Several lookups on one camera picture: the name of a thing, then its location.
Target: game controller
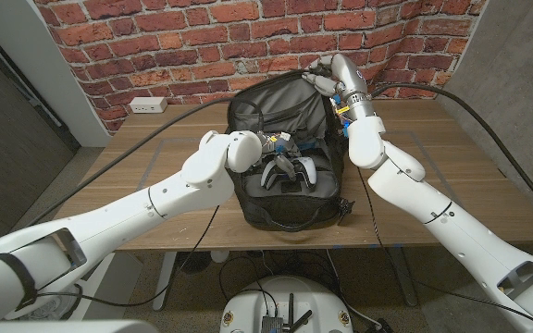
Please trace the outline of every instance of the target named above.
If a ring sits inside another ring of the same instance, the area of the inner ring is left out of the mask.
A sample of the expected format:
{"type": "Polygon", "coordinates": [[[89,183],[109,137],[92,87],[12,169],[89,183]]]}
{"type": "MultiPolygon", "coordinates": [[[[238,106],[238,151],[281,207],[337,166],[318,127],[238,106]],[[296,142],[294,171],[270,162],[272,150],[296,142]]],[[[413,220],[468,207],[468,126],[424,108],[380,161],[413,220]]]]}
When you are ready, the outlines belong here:
{"type": "Polygon", "coordinates": [[[304,177],[305,185],[308,189],[312,189],[314,188],[314,186],[316,186],[316,165],[314,165],[314,161],[312,160],[312,158],[293,157],[289,159],[289,162],[291,162],[293,167],[293,177],[291,177],[290,172],[287,172],[281,167],[279,167],[278,163],[274,159],[266,164],[265,170],[263,171],[263,176],[260,179],[260,185],[266,190],[270,190],[270,188],[275,183],[275,180],[279,176],[287,176],[291,180],[295,180],[295,175],[300,174],[304,177]]]}

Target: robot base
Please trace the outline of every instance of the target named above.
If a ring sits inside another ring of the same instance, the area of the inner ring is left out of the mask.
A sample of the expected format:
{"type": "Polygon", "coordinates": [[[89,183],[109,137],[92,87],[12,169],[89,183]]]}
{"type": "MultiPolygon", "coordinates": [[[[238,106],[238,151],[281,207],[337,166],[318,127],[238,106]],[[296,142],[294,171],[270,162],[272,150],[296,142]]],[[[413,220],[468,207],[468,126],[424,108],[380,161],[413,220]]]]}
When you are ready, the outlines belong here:
{"type": "MultiPolygon", "coordinates": [[[[290,294],[293,294],[293,320],[297,322],[308,310],[312,314],[304,325],[295,332],[313,333],[353,333],[353,325],[349,311],[341,299],[332,291],[318,283],[303,277],[274,276],[265,277],[261,286],[269,292],[278,307],[278,317],[286,328],[270,329],[271,332],[286,332],[289,328],[290,294]]],[[[259,289],[255,282],[245,290],[259,289]]],[[[266,295],[269,315],[275,314],[275,304],[266,295]]],[[[221,333],[258,333],[261,332],[263,316],[267,315],[265,299],[260,291],[241,292],[234,296],[226,305],[220,322],[221,333]]]]}

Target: gray wall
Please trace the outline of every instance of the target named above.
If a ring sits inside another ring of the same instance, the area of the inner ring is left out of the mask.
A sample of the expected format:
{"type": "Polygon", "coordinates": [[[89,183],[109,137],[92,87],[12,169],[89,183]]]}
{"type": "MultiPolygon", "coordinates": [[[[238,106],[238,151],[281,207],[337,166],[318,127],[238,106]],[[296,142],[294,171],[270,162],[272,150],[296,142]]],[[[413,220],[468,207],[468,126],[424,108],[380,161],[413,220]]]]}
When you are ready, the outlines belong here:
{"type": "MultiPolygon", "coordinates": [[[[533,180],[533,1],[490,0],[445,89],[477,110],[533,180]]],[[[533,194],[476,121],[447,98],[438,101],[533,203],[533,194]]],[[[407,254],[416,277],[437,287],[487,298],[447,251],[409,249],[407,254]]],[[[500,312],[488,305],[417,291],[431,332],[514,331],[500,312]]]]}

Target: power cord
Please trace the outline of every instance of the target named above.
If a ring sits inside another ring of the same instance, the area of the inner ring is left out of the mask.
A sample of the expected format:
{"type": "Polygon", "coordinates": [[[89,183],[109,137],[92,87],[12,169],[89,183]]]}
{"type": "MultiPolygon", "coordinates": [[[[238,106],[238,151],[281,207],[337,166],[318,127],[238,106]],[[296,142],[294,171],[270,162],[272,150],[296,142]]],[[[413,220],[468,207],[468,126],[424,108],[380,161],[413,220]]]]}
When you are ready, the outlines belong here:
{"type": "Polygon", "coordinates": [[[231,300],[231,298],[228,297],[228,295],[226,294],[226,290],[223,288],[223,280],[222,280],[223,270],[229,263],[232,263],[234,261],[241,260],[241,259],[247,260],[248,262],[250,262],[250,264],[252,264],[252,267],[254,268],[254,275],[256,276],[256,281],[255,282],[258,285],[258,289],[257,290],[262,291],[263,298],[265,299],[266,315],[269,316],[267,296],[265,296],[265,294],[268,294],[270,296],[270,298],[272,299],[273,303],[275,304],[275,317],[277,317],[277,315],[279,314],[279,308],[277,306],[277,302],[275,302],[275,298],[263,289],[263,286],[260,284],[260,281],[259,281],[260,276],[258,275],[258,269],[256,268],[256,264],[254,263],[254,261],[252,261],[252,259],[250,259],[248,257],[245,257],[245,256],[239,256],[239,257],[231,258],[228,261],[226,261],[223,264],[223,266],[221,266],[221,268],[219,268],[219,275],[218,275],[219,288],[221,289],[221,293],[223,294],[223,297],[226,299],[226,302],[229,302],[229,300],[231,300]]]}
{"type": "Polygon", "coordinates": [[[221,102],[241,102],[246,103],[248,105],[251,105],[254,110],[256,110],[256,113],[258,113],[258,129],[263,130],[264,124],[265,124],[265,117],[263,115],[262,109],[260,106],[256,105],[255,103],[248,101],[246,99],[240,98],[240,97],[223,97],[223,98],[217,98],[216,100],[213,100],[211,102],[207,102],[203,105],[198,105],[186,112],[184,112],[181,115],[178,115],[176,117],[173,117],[171,120],[169,120],[166,124],[160,126],[156,130],[154,130],[151,134],[146,136],[145,138],[141,139],[139,142],[135,143],[131,148],[129,148],[125,153],[121,154],[119,157],[115,158],[112,162],[108,163],[104,167],[102,167],[100,170],[98,170],[96,173],[94,173],[91,177],[84,180],[80,185],[78,185],[73,191],[66,194],[63,198],[59,199],[57,202],[53,203],[50,207],[46,208],[42,213],[40,213],[38,216],[36,216],[28,225],[26,225],[25,228],[30,227],[38,223],[43,217],[45,217],[47,214],[51,213],[53,210],[55,210],[58,206],[63,204],[65,201],[67,201],[69,198],[74,196],[77,192],[83,190],[86,186],[88,186],[90,183],[92,183],[94,180],[96,180],[98,177],[102,176],[106,171],[108,171],[111,167],[118,164],[123,159],[127,158],[130,154],[132,154],[137,149],[141,148],[144,144],[152,140],[157,134],[161,133],[165,129],[169,128],[170,126],[176,124],[177,122],[183,120],[184,118],[195,114],[196,112],[203,110],[204,108],[207,108],[211,105],[221,103],[221,102]]]}
{"type": "Polygon", "coordinates": [[[437,287],[430,286],[430,285],[428,285],[425,282],[421,282],[421,281],[411,277],[409,274],[404,273],[400,268],[398,268],[398,266],[396,264],[394,264],[394,261],[392,260],[392,258],[390,256],[390,253],[388,252],[388,249],[386,249],[384,244],[381,242],[381,237],[379,236],[379,232],[378,232],[378,223],[376,222],[376,216],[374,214],[374,206],[371,203],[371,198],[369,197],[369,191],[367,190],[366,182],[364,181],[363,176],[361,175],[361,169],[359,169],[359,167],[357,168],[357,172],[359,172],[359,178],[361,179],[361,183],[363,184],[363,188],[366,190],[367,201],[369,202],[369,209],[371,210],[371,219],[372,219],[372,222],[374,224],[374,231],[376,231],[376,237],[378,238],[379,246],[381,247],[381,249],[386,254],[386,257],[388,258],[388,261],[390,262],[391,266],[394,268],[394,270],[396,272],[398,272],[401,275],[409,278],[411,281],[413,281],[413,282],[415,282],[415,283],[417,283],[417,284],[419,284],[419,285],[421,285],[423,287],[429,288],[431,290],[435,290],[435,291],[438,291],[438,292],[442,292],[442,293],[445,293],[445,294],[448,294],[448,295],[460,297],[460,298],[463,298],[463,299],[466,299],[466,300],[470,300],[470,301],[474,301],[474,302],[481,302],[481,303],[493,305],[493,306],[502,308],[503,310],[511,311],[512,313],[514,313],[516,315],[521,315],[521,316],[533,321],[533,316],[524,314],[524,313],[522,313],[520,311],[517,311],[515,309],[512,309],[512,308],[510,308],[508,306],[505,306],[505,305],[502,305],[502,304],[499,304],[499,303],[496,303],[496,302],[482,300],[482,299],[478,299],[476,297],[466,296],[466,295],[462,295],[462,294],[459,294],[459,293],[456,293],[456,292],[443,290],[443,289],[439,289],[437,287]]]}
{"type": "MultiPolygon", "coordinates": [[[[215,215],[217,214],[217,210],[219,210],[219,206],[217,206],[215,208],[215,212],[213,212],[213,215],[211,216],[211,219],[209,220],[209,223],[207,224],[207,228],[205,228],[205,231],[203,231],[203,235],[201,235],[201,238],[196,242],[196,244],[194,244],[194,247],[192,248],[192,251],[189,253],[189,255],[186,256],[186,259],[184,259],[184,262],[182,263],[182,265],[180,265],[180,267],[178,268],[176,273],[174,273],[173,279],[176,278],[176,276],[182,270],[182,268],[184,266],[186,266],[186,264],[188,263],[189,259],[191,259],[192,253],[194,253],[194,250],[196,250],[196,248],[199,246],[199,244],[201,243],[201,241],[205,237],[207,231],[209,231],[209,228],[211,227],[211,223],[213,223],[213,219],[215,219],[215,215]]],[[[77,297],[78,301],[80,301],[81,299],[85,299],[85,300],[90,300],[90,301],[93,301],[93,302],[99,302],[99,303],[110,305],[110,306],[133,307],[133,306],[144,305],[144,304],[147,304],[147,303],[153,301],[154,299],[159,297],[159,295],[164,293],[164,291],[166,291],[168,287],[169,287],[169,284],[167,286],[165,286],[161,291],[159,291],[154,297],[152,297],[152,298],[150,298],[150,299],[148,299],[146,301],[136,302],[136,303],[110,302],[110,301],[105,301],[105,300],[102,300],[102,299],[99,299],[99,298],[83,295],[81,293],[78,294],[78,293],[74,293],[74,292],[43,292],[41,294],[36,295],[36,297],[41,297],[41,296],[73,296],[73,297],[77,297]]]]}
{"type": "Polygon", "coordinates": [[[383,87],[380,87],[380,88],[377,88],[376,90],[374,90],[371,93],[372,98],[375,98],[375,97],[379,96],[380,94],[384,93],[389,88],[414,88],[414,89],[420,89],[420,90],[424,90],[424,91],[428,91],[428,92],[438,93],[440,95],[446,96],[446,97],[450,98],[451,100],[455,101],[464,110],[466,110],[470,114],[470,116],[472,116],[480,124],[480,126],[489,134],[489,136],[495,141],[495,143],[497,143],[497,146],[499,147],[499,149],[501,149],[501,151],[503,152],[505,157],[507,157],[507,160],[509,161],[509,163],[511,163],[511,165],[514,166],[515,171],[517,171],[519,176],[524,180],[526,185],[533,192],[533,181],[527,176],[526,172],[524,171],[524,169],[521,166],[519,166],[517,161],[515,161],[515,158],[511,155],[511,153],[509,152],[507,147],[505,147],[505,145],[503,144],[501,139],[499,139],[499,137],[497,136],[497,133],[495,133],[495,131],[492,130],[492,128],[489,126],[489,124],[487,124],[487,122],[482,117],[480,117],[478,115],[478,113],[470,105],[468,105],[466,102],[464,102],[460,97],[454,95],[451,92],[446,92],[443,89],[436,88],[436,87],[431,87],[431,86],[426,86],[426,85],[422,85],[422,84],[393,83],[393,84],[385,85],[383,87]]]}

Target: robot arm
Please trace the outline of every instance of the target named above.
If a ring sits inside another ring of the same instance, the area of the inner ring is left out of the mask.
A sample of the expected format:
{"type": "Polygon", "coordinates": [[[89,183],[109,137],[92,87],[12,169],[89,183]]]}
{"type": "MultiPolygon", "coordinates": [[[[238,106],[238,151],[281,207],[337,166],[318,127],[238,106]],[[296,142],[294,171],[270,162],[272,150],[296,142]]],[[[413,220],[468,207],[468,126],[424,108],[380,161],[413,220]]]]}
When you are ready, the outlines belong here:
{"type": "MultiPolygon", "coordinates": [[[[418,161],[381,140],[381,119],[373,111],[371,96],[365,93],[366,82],[350,59],[344,55],[324,57],[309,68],[340,80],[305,76],[321,85],[319,91],[334,90],[349,107],[349,157],[358,167],[376,170],[368,180],[372,190],[423,223],[494,302],[533,317],[533,255],[497,237],[426,183],[425,169],[418,161]]],[[[519,331],[533,329],[533,321],[509,311],[502,313],[519,331]]]]}
{"type": "Polygon", "coordinates": [[[36,293],[71,286],[120,245],[179,214],[226,202],[233,182],[260,158],[250,131],[210,131],[182,170],[155,185],[78,216],[0,238],[0,319],[22,316],[50,301],[36,293]]]}

